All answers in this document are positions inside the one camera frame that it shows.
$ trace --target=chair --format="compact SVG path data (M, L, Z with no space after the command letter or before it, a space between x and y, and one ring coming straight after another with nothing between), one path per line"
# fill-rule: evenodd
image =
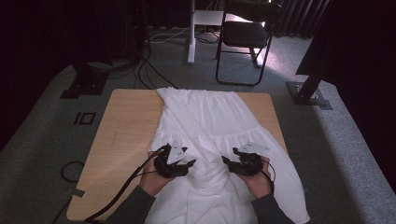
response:
M223 18L221 21L221 29L219 36L218 50L216 53L216 80L221 84L241 85L241 86L256 86L262 81L262 74L264 72L265 63L267 61L268 51L271 46L272 32L279 21L282 13L282 7L276 3L267 2L252 2L252 1L232 1L224 9ZM235 15L246 21L226 21L228 14ZM238 52L222 50L222 44L229 47L249 48L250 52ZM262 70L259 80L254 83L240 83L220 80L219 78L219 63L220 54L227 53L242 53L252 54L253 62L257 62L257 57L262 50L266 48L263 59Z

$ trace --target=white dress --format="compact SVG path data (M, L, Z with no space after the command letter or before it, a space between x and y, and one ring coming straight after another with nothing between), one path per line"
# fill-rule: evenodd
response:
M177 141L188 148L181 162L197 161L186 176L177 177L156 196L146 223L257 223L248 188L221 159L239 161L233 147L247 142L262 146L257 153L268 157L276 170L279 207L295 223L309 220L292 161L236 93L173 88L157 92L165 105L149 150Z

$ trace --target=stand base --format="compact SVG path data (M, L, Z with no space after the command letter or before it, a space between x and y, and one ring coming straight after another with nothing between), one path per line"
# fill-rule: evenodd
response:
M302 98L298 95L303 82L286 82L291 94L291 98L295 105L318 105L322 110L332 110L332 106L328 100L325 100L319 89L309 99Z
M108 73L93 72L94 80L91 86L78 85L78 77L75 78L68 91L64 91L61 99L78 99L80 95L101 95L106 85Z

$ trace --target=table top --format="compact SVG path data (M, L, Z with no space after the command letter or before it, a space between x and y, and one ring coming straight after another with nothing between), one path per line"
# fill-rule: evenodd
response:
M237 93L259 123L286 150L276 112L266 93ZM163 99L156 91L114 90L92 143L78 181L82 197L73 196L67 210L70 220L84 220L106 206L134 170L147 158L151 140L163 112ZM98 220L105 220L132 192L133 180L121 198Z

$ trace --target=gray carpet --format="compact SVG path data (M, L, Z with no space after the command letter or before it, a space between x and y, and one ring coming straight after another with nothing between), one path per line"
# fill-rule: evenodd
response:
M213 39L210 35L201 37ZM188 65L188 43L188 38L180 37L152 44L148 61L181 89L269 93L290 157L304 184L310 223L395 223L396 196L336 88L325 82L319 85L333 110L295 105L290 97L286 82L306 79L295 76L295 71L309 40L275 38L264 79L253 88L217 83L216 45L197 42L195 64ZM259 74L248 56L223 59L223 76L251 80ZM52 223L76 186L62 179L62 167L87 159L113 90L145 89L139 80L135 83L138 68L111 73L102 95L83 95L75 100L60 99L74 79L71 66L52 80L0 154L0 223ZM140 74L149 84L145 69L143 66ZM169 86L149 67L148 73L156 87ZM75 124L78 113L95 113L92 124ZM75 179L80 172L78 164L66 170L67 176ZM78 223L66 218L66 210L56 223Z

